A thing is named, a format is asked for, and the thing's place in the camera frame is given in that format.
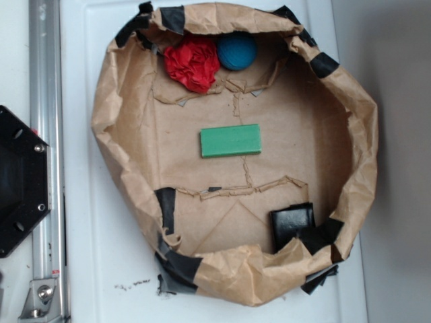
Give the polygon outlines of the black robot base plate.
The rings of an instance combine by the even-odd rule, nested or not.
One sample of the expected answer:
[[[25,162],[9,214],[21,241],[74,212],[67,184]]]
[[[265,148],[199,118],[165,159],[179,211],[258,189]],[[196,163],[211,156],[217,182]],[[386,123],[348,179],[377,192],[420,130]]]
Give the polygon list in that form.
[[[1,257],[8,257],[50,211],[49,146],[1,107]]]

